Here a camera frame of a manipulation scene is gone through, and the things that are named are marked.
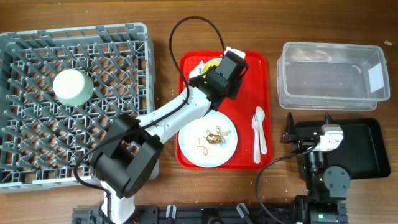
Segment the light green bowl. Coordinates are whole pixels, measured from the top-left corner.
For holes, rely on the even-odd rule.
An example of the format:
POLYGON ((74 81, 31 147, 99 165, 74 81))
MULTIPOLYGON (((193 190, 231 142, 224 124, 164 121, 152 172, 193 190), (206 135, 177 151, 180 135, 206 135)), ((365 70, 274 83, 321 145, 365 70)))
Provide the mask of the light green bowl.
POLYGON ((91 78, 78 70, 67 69, 56 75, 52 84, 57 100, 65 106, 79 106, 92 96, 91 78))

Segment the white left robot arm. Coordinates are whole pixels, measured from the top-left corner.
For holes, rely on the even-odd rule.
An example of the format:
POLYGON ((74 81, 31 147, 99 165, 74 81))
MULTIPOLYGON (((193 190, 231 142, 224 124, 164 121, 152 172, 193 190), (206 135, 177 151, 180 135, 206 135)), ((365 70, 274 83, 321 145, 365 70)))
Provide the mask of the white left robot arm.
POLYGON ((136 118, 116 118, 90 161, 105 189, 102 211, 110 223, 132 217, 135 194, 159 174, 165 142, 188 123, 217 110, 225 98, 236 97, 249 68, 245 57, 242 51, 226 50, 219 65, 192 77, 166 105, 136 118))

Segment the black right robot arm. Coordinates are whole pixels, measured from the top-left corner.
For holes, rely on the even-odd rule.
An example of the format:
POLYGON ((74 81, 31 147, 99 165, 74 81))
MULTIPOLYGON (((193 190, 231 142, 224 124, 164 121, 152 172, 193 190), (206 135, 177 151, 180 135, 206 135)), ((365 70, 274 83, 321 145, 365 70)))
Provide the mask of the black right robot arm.
POLYGON ((290 223, 348 223, 346 205, 351 177, 340 166, 329 165, 327 153, 334 151, 343 141, 343 130, 333 124, 329 114, 325 124, 311 135, 296 132, 292 113, 287 114, 285 133, 281 143, 290 143, 291 152, 302 164, 302 177, 307 194, 298 195, 289 206, 287 220, 290 223))

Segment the grey dishwasher rack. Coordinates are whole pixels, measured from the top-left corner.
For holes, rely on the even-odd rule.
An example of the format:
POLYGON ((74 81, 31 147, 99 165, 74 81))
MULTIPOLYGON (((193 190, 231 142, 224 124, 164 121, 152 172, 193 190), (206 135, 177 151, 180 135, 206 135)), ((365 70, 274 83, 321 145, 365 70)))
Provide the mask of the grey dishwasher rack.
POLYGON ((118 115, 154 110, 154 83, 154 45, 140 22, 1 34, 1 192, 76 185, 76 160, 118 115), (80 106, 53 90, 66 69, 94 84, 80 106))

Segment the crumpled white tissue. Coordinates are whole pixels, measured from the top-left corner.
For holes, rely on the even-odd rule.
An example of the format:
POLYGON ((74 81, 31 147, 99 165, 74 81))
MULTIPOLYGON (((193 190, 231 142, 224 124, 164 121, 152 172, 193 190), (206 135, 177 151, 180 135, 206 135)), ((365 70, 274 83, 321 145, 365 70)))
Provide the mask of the crumpled white tissue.
POLYGON ((201 61, 190 73, 189 73, 189 79, 192 79, 194 77, 202 77, 204 76, 204 67, 205 63, 204 61, 201 61))

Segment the white plastic fork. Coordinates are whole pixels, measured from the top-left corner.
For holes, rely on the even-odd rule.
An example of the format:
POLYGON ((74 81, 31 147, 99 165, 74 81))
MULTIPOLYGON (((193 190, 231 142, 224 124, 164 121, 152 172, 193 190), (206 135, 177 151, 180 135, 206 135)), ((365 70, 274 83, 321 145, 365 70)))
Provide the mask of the white plastic fork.
POLYGON ((253 115, 251 124, 252 124, 252 129, 254 131, 253 161, 256 164, 259 164, 261 162, 261 150, 260 150, 260 142, 259 142, 259 124, 258 124, 256 114, 253 115))

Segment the white plastic spoon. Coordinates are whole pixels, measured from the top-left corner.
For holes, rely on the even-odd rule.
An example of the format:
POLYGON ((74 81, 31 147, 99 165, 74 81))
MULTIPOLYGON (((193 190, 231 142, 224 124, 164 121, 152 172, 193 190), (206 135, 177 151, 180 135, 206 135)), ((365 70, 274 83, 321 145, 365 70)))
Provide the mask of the white plastic spoon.
POLYGON ((259 125, 259 138, 260 138, 261 154, 267 154, 266 138, 265 138, 264 128, 263 128, 265 112, 260 106, 256 107, 256 117, 257 117, 257 121, 258 121, 258 125, 259 125))

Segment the red plastic tray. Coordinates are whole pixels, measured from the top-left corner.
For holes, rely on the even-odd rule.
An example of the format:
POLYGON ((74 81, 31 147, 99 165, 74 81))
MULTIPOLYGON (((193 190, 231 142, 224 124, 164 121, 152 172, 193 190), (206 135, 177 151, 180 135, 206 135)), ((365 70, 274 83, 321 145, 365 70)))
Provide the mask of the red plastic tray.
MULTIPOLYGON (((180 68, 184 76, 201 62, 220 58, 220 51, 189 51, 180 59, 180 68)), ((243 77, 235 100, 225 99, 218 111, 226 115, 237 129, 237 147, 231 158, 224 164, 210 169, 224 170, 260 170, 272 160, 272 130, 271 111, 269 101, 269 82, 266 59, 259 52, 247 51, 245 61, 249 70, 243 77), (254 162, 254 130, 251 122, 256 107, 260 106, 265 112, 263 130, 267 145, 267 154, 261 154, 261 162, 254 162)), ((187 169, 204 169, 190 162, 179 146, 179 136, 176 137, 175 156, 181 166, 187 169)))

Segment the black plastic tray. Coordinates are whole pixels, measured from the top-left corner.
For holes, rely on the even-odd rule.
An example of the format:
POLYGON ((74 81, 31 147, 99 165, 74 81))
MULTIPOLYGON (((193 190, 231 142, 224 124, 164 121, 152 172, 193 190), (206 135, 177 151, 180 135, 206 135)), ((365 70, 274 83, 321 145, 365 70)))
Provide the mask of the black plastic tray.
POLYGON ((388 177, 391 174, 386 147, 379 122, 374 118, 331 120, 343 130, 337 149, 327 152, 326 163, 340 166, 351 179, 388 177))

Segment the clear plastic bin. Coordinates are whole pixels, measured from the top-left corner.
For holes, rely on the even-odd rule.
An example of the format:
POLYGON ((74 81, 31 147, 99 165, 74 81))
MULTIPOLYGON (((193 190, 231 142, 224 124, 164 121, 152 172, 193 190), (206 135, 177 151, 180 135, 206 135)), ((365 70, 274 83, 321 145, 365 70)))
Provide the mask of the clear plastic bin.
POLYGON ((287 42, 277 61, 279 104, 290 110, 371 111, 391 96, 376 45, 287 42))

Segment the food scraps on plate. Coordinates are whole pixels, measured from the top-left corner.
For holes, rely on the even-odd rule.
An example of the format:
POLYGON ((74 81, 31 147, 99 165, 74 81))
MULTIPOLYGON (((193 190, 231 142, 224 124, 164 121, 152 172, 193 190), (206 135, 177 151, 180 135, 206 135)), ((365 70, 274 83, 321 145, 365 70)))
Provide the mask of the food scraps on plate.
POLYGON ((197 149, 201 149, 204 156, 208 156, 211 149, 218 149, 226 143, 225 137, 231 133, 230 129, 221 130, 221 126, 216 126, 214 132, 206 130, 206 134, 197 139, 197 149))

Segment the light blue plate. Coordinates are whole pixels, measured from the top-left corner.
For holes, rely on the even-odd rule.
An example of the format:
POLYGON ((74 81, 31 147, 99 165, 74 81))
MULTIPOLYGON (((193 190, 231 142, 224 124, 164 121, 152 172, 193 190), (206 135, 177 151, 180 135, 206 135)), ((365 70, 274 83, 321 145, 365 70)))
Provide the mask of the light blue plate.
POLYGON ((238 134, 226 115, 210 111, 179 131, 178 145, 188 162, 198 167, 213 168, 232 158, 238 146, 238 134))

